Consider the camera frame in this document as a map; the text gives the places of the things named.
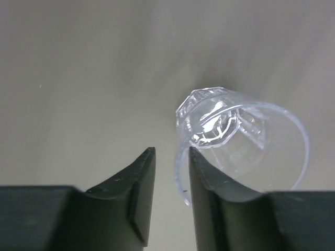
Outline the large clear plastic cup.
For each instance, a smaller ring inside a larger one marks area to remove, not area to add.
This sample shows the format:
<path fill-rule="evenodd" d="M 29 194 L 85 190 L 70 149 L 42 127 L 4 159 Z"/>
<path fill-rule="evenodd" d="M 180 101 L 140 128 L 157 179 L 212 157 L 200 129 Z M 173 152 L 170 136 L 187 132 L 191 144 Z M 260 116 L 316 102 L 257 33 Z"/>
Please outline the large clear plastic cup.
<path fill-rule="evenodd" d="M 174 177 L 192 204 L 188 152 L 256 191 L 294 190 L 308 167 L 306 128 L 287 109 L 223 87 L 192 91 L 176 110 Z"/>

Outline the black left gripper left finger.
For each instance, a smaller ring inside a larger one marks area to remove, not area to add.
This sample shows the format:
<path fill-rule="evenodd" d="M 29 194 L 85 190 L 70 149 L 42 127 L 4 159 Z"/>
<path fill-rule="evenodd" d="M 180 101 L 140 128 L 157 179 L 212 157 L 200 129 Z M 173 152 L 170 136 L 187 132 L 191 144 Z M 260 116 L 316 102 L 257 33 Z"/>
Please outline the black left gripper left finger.
<path fill-rule="evenodd" d="M 147 148 L 102 183 L 2 186 L 1 250 L 143 250 L 148 245 L 156 152 Z"/>

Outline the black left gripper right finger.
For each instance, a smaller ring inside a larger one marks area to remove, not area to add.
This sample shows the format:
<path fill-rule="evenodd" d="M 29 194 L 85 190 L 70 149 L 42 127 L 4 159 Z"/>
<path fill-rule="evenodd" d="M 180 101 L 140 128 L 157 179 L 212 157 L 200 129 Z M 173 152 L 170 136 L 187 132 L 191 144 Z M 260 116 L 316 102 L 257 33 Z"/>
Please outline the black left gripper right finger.
<path fill-rule="evenodd" d="M 189 148 L 198 250 L 334 250 L 333 191 L 261 193 Z"/>

